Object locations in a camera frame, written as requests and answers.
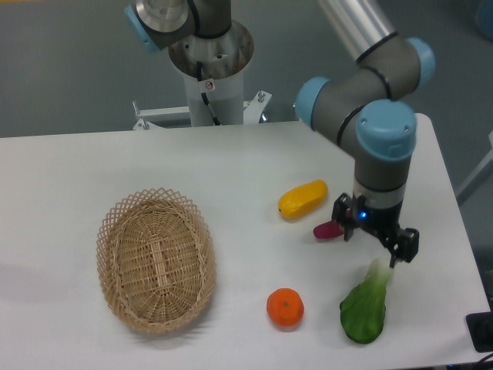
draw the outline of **white table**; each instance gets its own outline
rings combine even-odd
[[[339,303],[388,252],[360,230],[349,243],[314,239],[334,200],[351,192],[353,161],[304,124],[0,140],[0,368],[343,370],[479,359],[464,317],[488,303],[431,123],[418,118],[401,225],[421,232],[420,252],[396,267],[386,326],[367,346],[345,337]],[[279,197],[317,178],[329,200],[282,220]],[[209,309],[161,337],[113,316],[96,273],[106,212],[151,187],[193,199],[218,270]],[[296,289],[306,308],[291,333],[265,310],[281,287]]]

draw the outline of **metal frame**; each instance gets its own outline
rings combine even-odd
[[[493,131],[489,134],[491,150],[471,171],[465,180],[455,190],[455,199],[461,206],[493,173]]]
[[[265,121],[263,111],[271,98],[272,94],[260,90],[251,101],[243,102],[243,124],[251,125]],[[140,110],[136,101],[133,101],[132,104],[137,118],[137,123],[133,127],[134,130],[173,128],[175,127],[173,123],[176,121],[190,118],[188,106]],[[163,126],[157,126],[153,122],[162,123]]]

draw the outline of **woven basket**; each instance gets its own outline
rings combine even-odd
[[[191,200],[144,190],[117,203],[97,240],[99,281],[113,313],[136,330],[164,333],[194,319],[216,281],[213,243]]]

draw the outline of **black cable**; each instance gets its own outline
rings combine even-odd
[[[202,65],[203,64],[201,62],[197,62],[197,81],[198,82],[203,81]],[[200,94],[200,96],[202,96],[202,101],[206,105],[207,109],[209,110],[210,116],[212,117],[213,122],[214,122],[214,126],[221,126],[221,122],[218,120],[216,112],[214,112],[213,106],[210,105],[210,101],[209,101],[209,98],[207,97],[207,94],[205,92],[202,92]]]
[[[476,362],[477,364],[483,364],[485,363],[487,360],[489,360],[490,358],[493,357],[493,353],[490,353],[488,356],[485,356],[483,357],[481,360],[479,360],[478,362]]]

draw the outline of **yellow mango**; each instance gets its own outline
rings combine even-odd
[[[283,217],[295,220],[317,209],[327,199],[328,193],[325,181],[315,180],[288,191],[277,205]]]

